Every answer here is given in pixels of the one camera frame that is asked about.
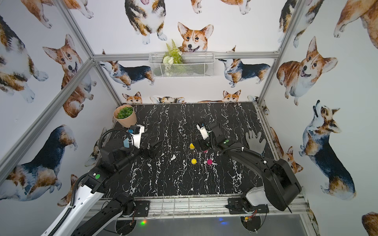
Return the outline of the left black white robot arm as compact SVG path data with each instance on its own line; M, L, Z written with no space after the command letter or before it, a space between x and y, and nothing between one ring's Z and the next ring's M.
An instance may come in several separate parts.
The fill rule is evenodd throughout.
M120 193L84 224L81 221L92 206L103 197L110 185L119 180L122 172L135 160L154 158L162 147L157 141L144 148L141 140L145 132L142 125L130 129L112 128L98 140L101 158L95 167L74 183L66 208L43 233L45 236L95 236L111 221L125 215L134 217L137 205L126 192Z

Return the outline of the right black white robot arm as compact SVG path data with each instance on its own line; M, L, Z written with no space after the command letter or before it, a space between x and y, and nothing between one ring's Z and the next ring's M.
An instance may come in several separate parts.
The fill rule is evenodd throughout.
M284 211L301 193L302 187L285 160L266 158L244 147L242 143L227 138L219 123L208 124L203 121L196 127L202 136L194 141L197 151L212 150L219 157L239 162L261 178L262 186L253 187L243 194L242 200L251 206L272 205Z

